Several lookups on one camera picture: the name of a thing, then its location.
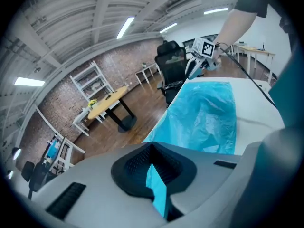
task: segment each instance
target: person's arm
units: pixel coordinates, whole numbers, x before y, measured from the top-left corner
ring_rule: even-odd
[[[233,43],[240,39],[247,30],[249,30],[256,17],[257,13],[248,13],[233,9],[228,14],[228,18],[226,19],[220,33],[215,38],[213,43],[216,44],[222,42],[230,47]],[[225,44],[220,44],[220,47],[224,50],[227,49]],[[220,49],[216,50],[213,58],[217,59],[221,53],[222,51]]]
[[[237,0],[235,8],[228,14],[220,33],[213,42],[215,44],[223,42],[231,46],[249,30],[257,16],[266,17],[267,6],[267,0]],[[221,53],[222,51],[217,49],[213,54],[213,59],[216,60]]]

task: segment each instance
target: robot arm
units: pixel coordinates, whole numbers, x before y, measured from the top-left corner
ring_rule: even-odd
[[[194,79],[201,74],[203,69],[215,70],[217,65],[212,60],[216,45],[209,40],[203,38],[196,38],[194,40],[191,54],[193,57],[189,60],[185,76],[188,79]]]

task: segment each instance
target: brick wall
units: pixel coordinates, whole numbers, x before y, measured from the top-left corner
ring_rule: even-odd
[[[156,49],[161,43],[160,38],[134,42],[107,51],[92,60],[101,68],[113,89],[129,84],[131,90],[138,85],[134,73],[142,68],[142,62],[147,65],[154,63]],[[69,75],[78,74],[88,67],[90,62],[91,60],[87,61]],[[73,142],[80,132],[72,126],[72,122],[82,111],[82,107],[87,106],[87,101],[76,89],[69,75],[48,93],[39,105],[39,109],[57,131]],[[104,92],[100,91],[96,97],[102,98],[103,95]],[[47,146],[47,140],[54,135],[51,129],[41,121],[43,121],[41,117],[35,113],[25,129],[20,145],[23,151],[17,162],[19,169],[22,169],[26,161],[37,163]]]

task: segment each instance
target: white desk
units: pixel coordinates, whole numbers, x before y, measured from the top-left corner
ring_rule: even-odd
[[[243,51],[247,54],[247,73],[248,74],[250,74],[251,54],[255,55],[255,69],[257,67],[257,61],[256,61],[257,60],[257,54],[267,56],[267,60],[268,60],[269,57],[271,57],[270,73],[269,73],[269,78],[268,78],[268,83],[270,84],[271,77],[272,77],[272,72],[273,72],[272,61],[274,59],[275,54],[271,53],[271,52],[268,52],[268,51],[260,51],[260,50],[257,50],[256,48],[253,48],[253,47],[241,46],[241,45],[236,45],[236,49],[237,49],[237,60],[238,60],[238,62],[239,62],[239,52],[240,51]]]
[[[234,55],[235,50],[234,50],[234,47],[236,46],[247,46],[247,43],[234,43],[230,46],[229,50],[231,51],[231,54]]]
[[[187,79],[185,84],[203,81],[230,82],[231,84],[237,116],[237,137],[234,154],[242,155],[250,143],[262,141],[274,130],[284,128],[284,123],[278,110],[267,101],[250,79],[202,77],[193,80]],[[266,81],[255,80],[255,82],[261,85],[266,95],[270,97],[268,94],[271,88],[270,85]],[[163,121],[166,114],[167,111],[159,122]]]
[[[139,84],[142,84],[142,83],[141,83],[141,81],[139,80],[139,77],[137,76],[138,73],[142,73],[143,76],[144,76],[144,78],[145,78],[145,80],[146,80],[146,82],[147,82],[148,84],[150,83],[149,80],[148,80],[148,78],[147,78],[147,75],[145,74],[144,71],[145,71],[146,69],[148,69],[148,70],[150,71],[151,75],[153,75],[153,73],[152,73],[152,71],[151,71],[151,67],[153,67],[153,66],[155,66],[156,69],[158,70],[158,72],[161,74],[161,71],[160,71],[160,68],[158,67],[158,65],[157,65],[156,63],[153,63],[153,64],[151,64],[151,65],[149,65],[149,66],[143,68],[142,70],[137,71],[137,72],[134,74],[134,75],[136,76],[136,78],[137,78]]]

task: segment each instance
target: blue plastic bag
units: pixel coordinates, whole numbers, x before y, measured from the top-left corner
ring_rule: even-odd
[[[234,154],[236,109],[227,82],[185,84],[143,142],[165,142],[200,152]]]
[[[150,166],[147,173],[146,187],[151,188],[153,190],[153,206],[161,214],[161,216],[165,217],[167,187],[165,183],[163,183],[153,164]]]

